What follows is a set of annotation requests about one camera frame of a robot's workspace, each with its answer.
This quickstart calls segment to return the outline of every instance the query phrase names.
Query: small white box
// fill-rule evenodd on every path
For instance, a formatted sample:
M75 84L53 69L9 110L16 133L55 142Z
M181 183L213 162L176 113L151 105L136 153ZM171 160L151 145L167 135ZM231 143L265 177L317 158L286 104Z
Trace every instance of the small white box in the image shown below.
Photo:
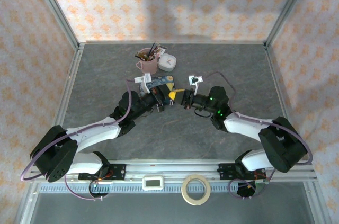
M163 54L159 59L159 69L170 72L176 65L176 58L167 53Z

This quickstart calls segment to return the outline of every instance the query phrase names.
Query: black cable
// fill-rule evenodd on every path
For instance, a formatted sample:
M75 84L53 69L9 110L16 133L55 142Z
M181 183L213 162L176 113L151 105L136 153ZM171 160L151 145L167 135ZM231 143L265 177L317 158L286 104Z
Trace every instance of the black cable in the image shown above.
M212 115L211 112L209 112L210 114L209 114L208 116L207 116L207 115L200 115L200 114L197 113L197 110L198 110L198 109L194 109L194 114L196 114L196 115L199 116L199 117L208 118L208 117L211 117L211 115Z

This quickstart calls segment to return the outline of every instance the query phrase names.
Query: wall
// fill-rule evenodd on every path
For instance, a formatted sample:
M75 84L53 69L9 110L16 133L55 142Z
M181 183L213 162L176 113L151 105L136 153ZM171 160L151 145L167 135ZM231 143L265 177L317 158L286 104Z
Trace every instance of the wall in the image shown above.
M286 0L58 0L80 42L263 41Z
M0 222L12 223L20 173L52 125L74 51L44 0L0 8Z
M289 118L309 143L339 220L339 0L298 0L273 44Z

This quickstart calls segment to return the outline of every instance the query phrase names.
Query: pink mug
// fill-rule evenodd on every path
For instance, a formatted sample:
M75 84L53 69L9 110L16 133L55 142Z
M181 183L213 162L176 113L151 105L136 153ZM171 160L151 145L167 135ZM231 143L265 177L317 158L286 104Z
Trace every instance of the pink mug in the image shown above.
M150 48L144 48L140 52L149 52ZM138 61L136 67L141 70L142 73L151 73L153 75L158 71L158 62L157 58L154 58L152 61Z

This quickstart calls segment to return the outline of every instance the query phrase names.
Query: aluminum frame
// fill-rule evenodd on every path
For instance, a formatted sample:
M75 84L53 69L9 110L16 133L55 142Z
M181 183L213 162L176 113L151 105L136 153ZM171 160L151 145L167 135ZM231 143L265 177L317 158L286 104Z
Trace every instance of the aluminum frame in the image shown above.
M77 50L79 46L79 41L76 38L72 28L70 27L70 24L68 23L59 3L57 2L57 0L46 0L46 3L51 9L64 34L66 35L69 43L72 45L74 50Z
M75 50L72 64L70 66L68 76L64 85L64 92L60 101L60 107L57 115L53 121L53 125L61 124L64 121L70 95L72 93L73 84L81 60L83 48L85 44L116 44L116 43L150 43L148 41L90 41L79 43L72 28L70 27L64 13L62 12L57 0L46 0L48 6L51 8L57 22L61 26L62 30L67 36L68 41ZM270 57L270 46L272 45L276 35L280 31L284 22L288 18L289 13L293 9L297 0L287 0L281 14L276 20L267 40L264 42L264 48L266 57L269 62L270 70L272 73L273 81L276 91L278 93L279 102L282 108L283 115L288 116L284 101L281 95L281 89L276 80L275 71L272 66ZM261 42L206 42L210 44L259 44ZM190 174L202 174L205 175L209 182L220 182L219 175L216 172L218 163L227 163L230 161L222 159L176 159L176 160L163 160L163 159L129 159L129 160L114 160L111 163L126 163L127 173L126 180L120 183L141 183L141 179L147 174L162 174L165 176L165 180L169 182L183 182L183 179ZM33 168L31 174L36 174L37 169ZM72 183L85 183L86 181L76 181L76 176L68 176L67 180ZM41 182L45 181L43 178L38 178L36 181L31 182L23 196L15 223L29 223L33 210L39 195L39 189ZM325 204L325 200L321 194L320 186L316 178L313 166L295 166L289 173L276 172L272 182L303 182L304 188L307 193L308 202L311 207L311 211L315 220L315 223L330 223L329 214Z
M287 0L285 3L285 6L283 7L280 15L278 16L276 22L274 23L274 26L267 37L267 40L265 41L265 45L267 47L271 46L273 44L273 41L276 37L276 35L279 33L281 27L283 26L284 22L288 18L290 12L294 8L295 4L297 3L297 0Z

